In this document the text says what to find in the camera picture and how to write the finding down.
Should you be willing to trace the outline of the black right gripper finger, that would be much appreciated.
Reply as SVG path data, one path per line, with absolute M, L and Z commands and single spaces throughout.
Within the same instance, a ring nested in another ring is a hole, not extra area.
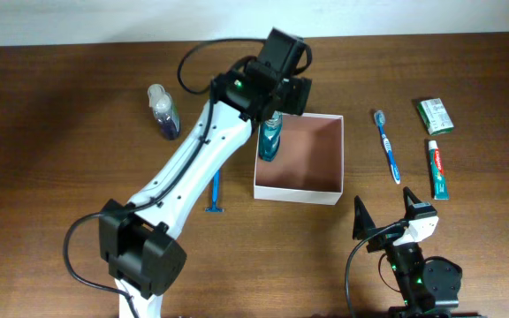
M 420 201 L 407 186 L 403 189 L 403 198 L 406 208 L 405 219 L 418 219 L 422 217 L 423 202 Z
M 363 240 L 372 235 L 376 228 L 370 213 L 359 196 L 354 197 L 353 239 Z

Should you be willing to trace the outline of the teal mouthwash bottle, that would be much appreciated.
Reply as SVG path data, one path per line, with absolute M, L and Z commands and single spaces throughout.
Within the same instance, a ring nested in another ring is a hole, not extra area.
M 258 154 L 263 161 L 271 162 L 276 157 L 282 126 L 283 116 L 279 111 L 275 111 L 270 119 L 262 123 L 259 132 Z

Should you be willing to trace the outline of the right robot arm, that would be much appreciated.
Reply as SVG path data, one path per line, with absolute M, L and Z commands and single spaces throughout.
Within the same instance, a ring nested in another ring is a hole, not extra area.
M 391 265 L 404 305 L 390 307 L 390 317 L 450 317 L 459 306 L 462 268 L 441 256 L 425 258 L 419 243 L 430 237 L 439 221 L 437 210 L 403 189 L 406 213 L 398 221 L 377 227 L 360 197 L 354 198 L 353 238 L 359 244 L 350 253 L 345 272 L 346 302 L 350 300 L 349 272 L 353 257 L 365 246 L 369 253 L 382 252 Z

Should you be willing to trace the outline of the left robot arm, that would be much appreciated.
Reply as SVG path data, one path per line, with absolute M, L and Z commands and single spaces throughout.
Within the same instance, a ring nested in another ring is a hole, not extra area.
M 163 294 L 186 262 L 177 238 L 195 202 L 229 157 L 275 111 L 303 113 L 311 48 L 272 29 L 256 56 L 243 57 L 210 81 L 201 115 L 161 171 L 125 205 L 106 203 L 99 219 L 100 254 L 119 288 L 122 317 L 158 317 Z

